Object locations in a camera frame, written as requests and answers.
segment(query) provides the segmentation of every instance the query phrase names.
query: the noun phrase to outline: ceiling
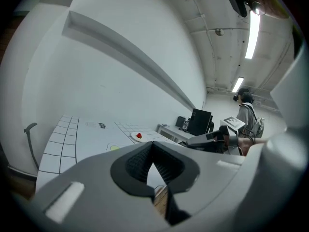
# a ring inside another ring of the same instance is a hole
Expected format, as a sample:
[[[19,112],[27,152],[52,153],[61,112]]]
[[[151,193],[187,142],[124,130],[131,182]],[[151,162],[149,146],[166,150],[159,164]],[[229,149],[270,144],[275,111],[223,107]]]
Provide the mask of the ceiling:
[[[294,59],[292,20],[261,16],[253,58],[245,59],[249,15],[246,18],[239,16],[229,0],[170,2],[194,39],[204,68],[208,92],[230,92],[237,78],[242,76],[243,86],[248,86],[254,93],[257,104],[276,110],[269,92]],[[216,35],[217,28],[224,30],[223,36]]]

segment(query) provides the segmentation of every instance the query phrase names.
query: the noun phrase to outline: gray handle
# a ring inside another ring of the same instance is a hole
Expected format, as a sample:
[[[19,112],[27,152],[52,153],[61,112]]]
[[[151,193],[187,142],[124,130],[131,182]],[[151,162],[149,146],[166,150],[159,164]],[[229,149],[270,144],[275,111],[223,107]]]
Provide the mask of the gray handle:
[[[33,154],[32,143],[31,143],[31,138],[30,138],[30,130],[31,130],[31,128],[35,127],[36,125],[37,125],[37,123],[32,123],[32,124],[28,125],[27,128],[24,129],[24,133],[27,134],[28,144],[29,144],[29,148],[30,148],[30,152],[31,152],[33,161],[34,161],[35,165],[37,166],[37,169],[39,169],[39,165],[38,165],[37,160],[35,159],[34,154]]]

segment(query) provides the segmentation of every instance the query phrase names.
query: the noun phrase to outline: ceiling light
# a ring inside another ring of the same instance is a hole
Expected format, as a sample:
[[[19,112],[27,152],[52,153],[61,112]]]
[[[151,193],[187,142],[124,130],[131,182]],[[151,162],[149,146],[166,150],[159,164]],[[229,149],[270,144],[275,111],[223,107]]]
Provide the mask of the ceiling light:
[[[250,33],[246,57],[252,59],[260,28],[260,16],[250,11]]]
[[[239,78],[238,78],[238,80],[237,80],[237,82],[236,82],[236,84],[235,84],[235,86],[234,86],[232,92],[235,92],[235,93],[236,93],[236,92],[238,91],[238,89],[239,89],[240,85],[242,84],[243,80],[244,80],[243,77],[239,77]]]

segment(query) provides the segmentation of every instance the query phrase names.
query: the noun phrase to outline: black monitor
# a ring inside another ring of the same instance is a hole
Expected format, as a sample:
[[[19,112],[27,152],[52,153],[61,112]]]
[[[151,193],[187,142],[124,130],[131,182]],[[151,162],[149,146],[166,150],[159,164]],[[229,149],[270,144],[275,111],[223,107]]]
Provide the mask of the black monitor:
[[[208,129],[210,120],[211,112],[193,109],[187,131],[195,136],[203,135]]]

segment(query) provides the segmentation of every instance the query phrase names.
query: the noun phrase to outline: white wall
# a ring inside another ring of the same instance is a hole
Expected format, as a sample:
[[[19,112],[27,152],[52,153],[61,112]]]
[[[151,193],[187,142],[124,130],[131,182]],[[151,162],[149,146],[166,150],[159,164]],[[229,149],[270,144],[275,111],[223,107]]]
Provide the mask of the white wall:
[[[202,107],[206,90],[200,59],[188,29],[167,0],[73,0],[70,8],[131,41],[196,108]]]
[[[254,108],[256,115],[265,119],[263,138],[268,138],[285,130],[286,125],[280,115],[258,106]],[[213,115],[214,130],[217,130],[220,127],[221,119],[237,116],[239,107],[238,103],[233,101],[232,95],[208,94],[204,110],[211,112],[211,115]]]
[[[127,66],[62,36],[69,10],[110,27],[146,53],[197,107],[206,99],[200,60],[186,28],[165,0],[39,3],[13,36],[0,70],[0,141],[9,163],[35,174],[23,129],[32,122],[40,161],[62,114],[135,121],[156,129],[191,111]]]

